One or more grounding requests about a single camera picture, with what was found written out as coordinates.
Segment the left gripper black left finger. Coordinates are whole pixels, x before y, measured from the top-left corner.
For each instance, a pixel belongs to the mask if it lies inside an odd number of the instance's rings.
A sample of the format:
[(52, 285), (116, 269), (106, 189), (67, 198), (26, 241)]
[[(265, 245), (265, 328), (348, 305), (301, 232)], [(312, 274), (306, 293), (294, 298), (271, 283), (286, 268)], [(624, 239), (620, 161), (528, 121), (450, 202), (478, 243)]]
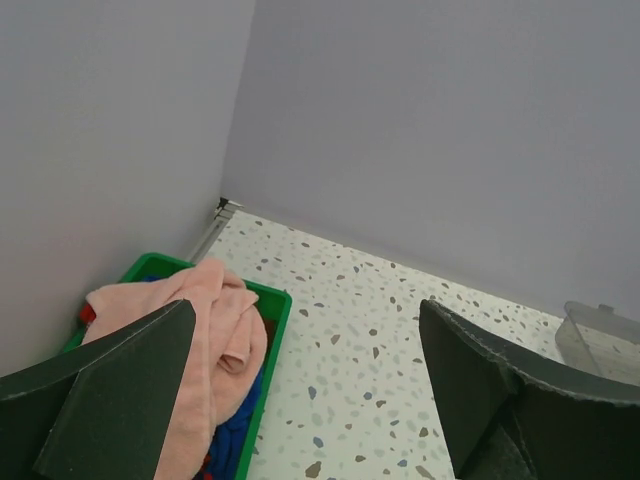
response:
[(2, 377), (2, 478), (153, 478), (195, 323), (174, 301)]

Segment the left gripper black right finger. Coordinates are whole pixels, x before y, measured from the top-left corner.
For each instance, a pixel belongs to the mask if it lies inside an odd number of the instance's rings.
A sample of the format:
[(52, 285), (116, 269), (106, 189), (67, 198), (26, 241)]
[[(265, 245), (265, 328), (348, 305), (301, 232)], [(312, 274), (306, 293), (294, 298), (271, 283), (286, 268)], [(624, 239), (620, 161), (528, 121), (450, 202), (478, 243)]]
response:
[(419, 334), (458, 479), (636, 479), (639, 389), (541, 356), (434, 300)]

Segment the pink towel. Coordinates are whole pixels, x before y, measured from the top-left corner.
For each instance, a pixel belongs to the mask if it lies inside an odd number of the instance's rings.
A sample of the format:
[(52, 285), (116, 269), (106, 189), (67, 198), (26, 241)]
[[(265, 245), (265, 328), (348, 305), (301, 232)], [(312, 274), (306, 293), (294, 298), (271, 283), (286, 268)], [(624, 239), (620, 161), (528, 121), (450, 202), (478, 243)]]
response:
[(159, 457), (158, 479), (191, 479), (200, 470), (216, 428), (247, 397), (263, 365), (268, 337), (258, 296), (222, 261), (197, 265), (153, 282), (119, 283), (86, 297), (95, 318), (92, 342), (175, 300), (187, 300), (195, 328)]

